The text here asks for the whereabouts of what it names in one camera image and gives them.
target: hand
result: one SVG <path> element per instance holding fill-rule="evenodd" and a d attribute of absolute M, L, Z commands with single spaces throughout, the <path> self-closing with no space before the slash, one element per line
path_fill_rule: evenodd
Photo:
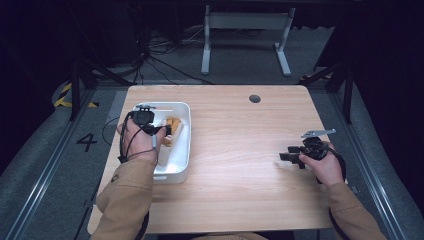
<path fill-rule="evenodd" d="M 118 133 L 122 135 L 122 124 L 120 124 L 117 129 Z M 123 152 L 126 154 L 128 145 L 135 134 L 134 139 L 131 142 L 128 150 L 128 161 L 132 159 L 144 159 L 147 161 L 156 162 L 157 155 L 160 150 L 160 146 L 162 144 L 163 139 L 165 138 L 166 130 L 162 128 L 156 134 L 156 151 L 152 150 L 152 136 L 146 134 L 143 130 L 139 131 L 140 127 L 134 123 L 132 119 L 128 119 L 126 132 L 124 134 L 124 144 L 123 144 Z"/>
<path fill-rule="evenodd" d="M 329 147 L 334 149 L 334 146 L 331 143 L 329 143 Z M 344 183 L 339 160 L 337 160 L 336 156 L 334 156 L 332 152 L 329 151 L 327 155 L 320 161 L 312 159 L 303 154 L 299 156 L 299 159 L 312 168 L 315 176 L 326 187 L 336 183 Z"/>

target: beige jacket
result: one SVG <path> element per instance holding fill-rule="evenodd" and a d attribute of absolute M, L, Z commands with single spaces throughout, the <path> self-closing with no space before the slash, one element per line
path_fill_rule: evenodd
<path fill-rule="evenodd" d="M 141 159 L 121 164 L 96 204 L 103 213 L 92 239 L 133 240 L 141 229 L 144 216 L 152 203 L 153 171 L 155 166 Z M 344 183 L 327 189 L 331 212 L 337 225 L 352 240 L 386 239 L 374 218 Z M 205 236 L 198 240 L 246 239 L 262 240 L 253 233 L 225 236 Z"/>

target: wooden table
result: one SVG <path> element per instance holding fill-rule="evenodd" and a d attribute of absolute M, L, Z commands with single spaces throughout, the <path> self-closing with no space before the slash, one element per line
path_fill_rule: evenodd
<path fill-rule="evenodd" d="M 251 95 L 261 98 L 249 101 Z M 189 175 L 155 185 L 147 233 L 208 233 L 331 227 L 325 188 L 311 171 L 279 153 L 301 145 L 307 130 L 324 129 L 302 86 L 136 86 L 121 121 L 140 102 L 190 106 Z M 99 192 L 118 167 L 115 135 Z M 101 217 L 94 206 L 92 233 Z"/>

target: metal frame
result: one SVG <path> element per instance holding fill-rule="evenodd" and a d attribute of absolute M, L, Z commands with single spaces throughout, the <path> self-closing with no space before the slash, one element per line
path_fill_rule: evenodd
<path fill-rule="evenodd" d="M 378 178 L 373 166 L 368 161 L 366 154 L 363 151 L 363 147 L 359 141 L 358 136 L 355 133 L 351 124 L 344 121 L 344 109 L 336 94 L 329 94 L 333 107 L 337 110 L 337 116 L 342 123 L 344 130 L 347 133 L 347 137 L 352 143 L 352 149 L 358 159 L 357 163 L 359 166 L 364 180 L 370 190 L 371 196 L 374 203 L 380 212 L 380 216 L 390 234 L 390 239 L 408 239 L 399 220 L 396 217 L 393 206 L 390 203 L 389 197 Z"/>
<path fill-rule="evenodd" d="M 88 106 L 90 103 L 95 90 L 88 89 L 81 101 L 83 106 Z M 47 191 L 51 181 L 53 180 L 54 174 L 56 173 L 57 168 L 59 167 L 60 162 L 63 159 L 63 153 L 66 145 L 68 144 L 72 133 L 75 130 L 75 127 L 78 126 L 78 123 L 81 120 L 82 115 L 84 114 L 87 108 L 83 107 L 75 115 L 73 121 L 69 121 L 66 129 L 60 138 L 59 142 L 56 145 L 47 165 L 44 167 L 43 172 L 35 183 L 34 187 L 31 190 L 25 205 L 21 209 L 18 217 L 16 218 L 12 228 L 9 230 L 9 233 L 6 236 L 6 239 L 22 239 L 24 233 L 34 216 L 38 206 L 40 205 L 44 194 Z"/>
<path fill-rule="evenodd" d="M 206 5 L 205 11 L 205 47 L 203 49 L 203 60 L 201 73 L 209 74 L 211 41 L 210 29 L 273 29 L 282 30 L 281 41 L 275 43 L 275 51 L 280 61 L 281 69 L 284 76 L 291 75 L 287 58 L 284 54 L 284 46 L 286 45 L 289 35 L 291 23 L 294 18 L 295 8 L 290 8 L 289 13 L 228 13 L 228 12 L 211 12 L 209 5 Z"/>

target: metal tool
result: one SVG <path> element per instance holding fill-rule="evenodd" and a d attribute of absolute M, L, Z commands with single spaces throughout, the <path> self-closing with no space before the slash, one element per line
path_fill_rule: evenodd
<path fill-rule="evenodd" d="M 303 134 L 301 138 L 318 137 L 318 136 L 328 135 L 335 132 L 336 132 L 336 129 L 334 128 L 331 130 L 309 130 L 305 134 Z"/>

